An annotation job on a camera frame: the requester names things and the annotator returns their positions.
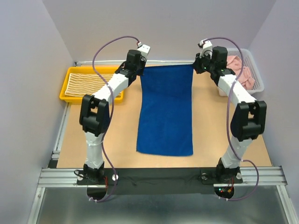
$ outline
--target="gray floor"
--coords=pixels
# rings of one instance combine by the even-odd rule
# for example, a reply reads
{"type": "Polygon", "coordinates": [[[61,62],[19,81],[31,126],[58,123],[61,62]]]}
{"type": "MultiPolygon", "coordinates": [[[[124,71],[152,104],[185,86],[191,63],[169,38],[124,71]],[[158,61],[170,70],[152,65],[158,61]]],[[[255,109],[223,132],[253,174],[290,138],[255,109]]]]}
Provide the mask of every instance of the gray floor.
{"type": "MultiPolygon", "coordinates": [[[[252,187],[237,187],[241,197],[252,187]]],[[[226,202],[214,195],[124,195],[89,202],[84,188],[46,189],[41,224],[284,224],[276,186],[260,186],[248,199],[226,202]]]]}

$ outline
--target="blue cloth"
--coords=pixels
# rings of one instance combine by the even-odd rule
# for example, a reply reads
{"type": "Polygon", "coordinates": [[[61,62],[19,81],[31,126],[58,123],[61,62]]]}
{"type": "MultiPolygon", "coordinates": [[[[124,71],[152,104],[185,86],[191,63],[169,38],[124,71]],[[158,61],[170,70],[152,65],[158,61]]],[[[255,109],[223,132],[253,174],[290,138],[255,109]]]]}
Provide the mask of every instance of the blue cloth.
{"type": "Polygon", "coordinates": [[[192,155],[192,66],[146,67],[143,74],[137,151],[192,155]]]}

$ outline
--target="wooden table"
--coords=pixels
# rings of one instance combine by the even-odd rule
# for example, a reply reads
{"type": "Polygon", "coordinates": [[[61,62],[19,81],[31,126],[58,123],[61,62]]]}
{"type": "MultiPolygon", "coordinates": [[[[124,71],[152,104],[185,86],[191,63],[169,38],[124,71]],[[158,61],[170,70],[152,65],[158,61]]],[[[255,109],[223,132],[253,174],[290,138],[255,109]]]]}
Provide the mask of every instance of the wooden table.
{"type": "MultiPolygon", "coordinates": [[[[137,129],[142,102],[138,77],[125,90],[124,101],[115,106],[104,145],[116,168],[215,167],[227,147],[226,104],[208,73],[194,74],[192,84],[193,155],[171,157],[136,152],[137,129]]],[[[86,157],[85,135],[79,124],[80,105],[72,105],[57,168],[82,168],[86,157]]],[[[244,159],[257,166],[271,166],[262,136],[248,148],[244,159]]]]}

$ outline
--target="white laundry basket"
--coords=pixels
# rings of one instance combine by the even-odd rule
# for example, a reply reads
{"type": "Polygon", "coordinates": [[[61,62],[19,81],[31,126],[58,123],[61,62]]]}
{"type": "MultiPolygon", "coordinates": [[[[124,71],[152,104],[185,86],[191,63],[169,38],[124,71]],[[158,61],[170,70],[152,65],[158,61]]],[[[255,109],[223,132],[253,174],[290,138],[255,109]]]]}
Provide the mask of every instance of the white laundry basket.
{"type": "MultiPolygon", "coordinates": [[[[264,90],[263,81],[261,79],[260,73],[257,70],[256,63],[253,60],[252,54],[247,49],[241,49],[244,57],[244,66],[249,67],[252,77],[255,79],[255,83],[253,85],[252,90],[247,90],[249,94],[253,94],[255,92],[262,92],[264,90]]],[[[228,48],[228,56],[238,56],[241,58],[241,54],[237,48],[228,48]]],[[[225,97],[226,94],[224,91],[218,88],[219,95],[225,97]]]]}

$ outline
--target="robotic arm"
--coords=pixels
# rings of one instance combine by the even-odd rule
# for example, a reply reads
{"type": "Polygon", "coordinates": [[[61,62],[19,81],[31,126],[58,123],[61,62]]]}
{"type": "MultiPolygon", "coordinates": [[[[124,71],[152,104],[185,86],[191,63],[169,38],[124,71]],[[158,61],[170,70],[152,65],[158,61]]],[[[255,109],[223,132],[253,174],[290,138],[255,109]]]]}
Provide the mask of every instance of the robotic arm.
{"type": "MultiPolygon", "coordinates": [[[[219,46],[213,48],[211,42],[205,40],[199,43],[199,47],[202,51],[196,55],[193,63],[196,73],[210,72],[215,84],[226,95],[229,95],[236,76],[231,69],[226,68],[227,49],[219,46]]],[[[233,88],[231,102],[235,106],[235,113],[230,124],[231,142],[236,154],[242,158],[252,140],[264,132],[267,105],[264,101],[257,101],[252,97],[238,81],[233,88]]],[[[228,146],[216,167],[217,182],[237,176],[240,172],[239,166],[240,160],[228,146]]]]}
{"type": "Polygon", "coordinates": [[[110,124],[109,104],[124,89],[129,87],[136,76],[143,74],[150,47],[138,43],[137,50],[129,50],[127,59],[115,71],[107,85],[93,95],[85,95],[82,99],[79,122],[86,136],[87,158],[83,166],[84,176],[91,181],[97,181],[104,175],[102,156],[103,136],[110,124]]]}

